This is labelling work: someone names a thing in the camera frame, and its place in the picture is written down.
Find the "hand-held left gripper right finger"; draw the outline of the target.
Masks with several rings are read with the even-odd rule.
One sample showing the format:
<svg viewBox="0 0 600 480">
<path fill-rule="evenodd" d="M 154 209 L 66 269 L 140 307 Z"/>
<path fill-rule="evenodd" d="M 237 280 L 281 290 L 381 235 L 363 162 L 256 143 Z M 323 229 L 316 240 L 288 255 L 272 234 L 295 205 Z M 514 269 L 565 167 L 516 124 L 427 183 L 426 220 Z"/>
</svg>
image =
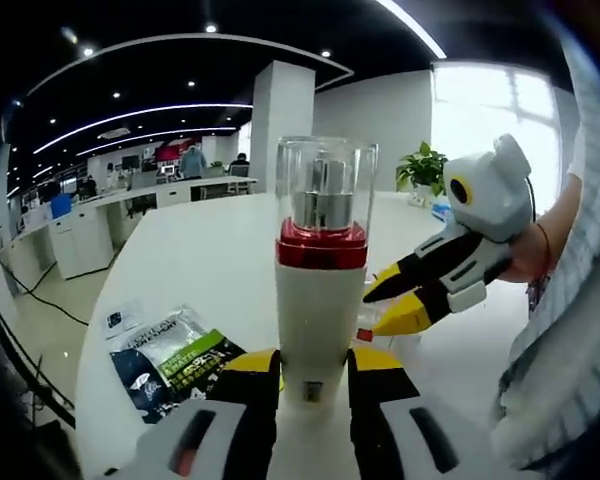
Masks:
<svg viewBox="0 0 600 480">
<path fill-rule="evenodd" d="M 485 435 L 420 394 L 389 352 L 348 352 L 350 439 L 363 479 L 483 479 Z"/>
</svg>

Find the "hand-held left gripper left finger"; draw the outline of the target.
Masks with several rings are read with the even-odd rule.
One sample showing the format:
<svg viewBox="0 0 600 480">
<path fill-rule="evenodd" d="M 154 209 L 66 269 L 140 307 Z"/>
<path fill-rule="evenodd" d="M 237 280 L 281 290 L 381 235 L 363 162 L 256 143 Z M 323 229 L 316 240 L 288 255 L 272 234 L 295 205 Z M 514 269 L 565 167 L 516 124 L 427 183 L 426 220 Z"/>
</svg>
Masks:
<svg viewBox="0 0 600 480">
<path fill-rule="evenodd" d="M 264 479 L 276 441 L 280 352 L 230 361 L 206 400 L 188 400 L 144 433 L 136 479 Z"/>
</svg>

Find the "person's right hand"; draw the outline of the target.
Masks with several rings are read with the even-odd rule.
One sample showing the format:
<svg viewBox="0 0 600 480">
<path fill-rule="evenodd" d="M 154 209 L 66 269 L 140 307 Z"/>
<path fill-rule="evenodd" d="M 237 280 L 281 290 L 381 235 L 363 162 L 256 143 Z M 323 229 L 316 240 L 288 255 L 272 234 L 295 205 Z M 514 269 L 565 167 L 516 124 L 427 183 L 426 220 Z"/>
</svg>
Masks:
<svg viewBox="0 0 600 480">
<path fill-rule="evenodd" d="M 541 225 L 529 225 L 510 244 L 512 260 L 500 280 L 527 283 L 543 277 L 551 266 L 548 237 Z"/>
</svg>

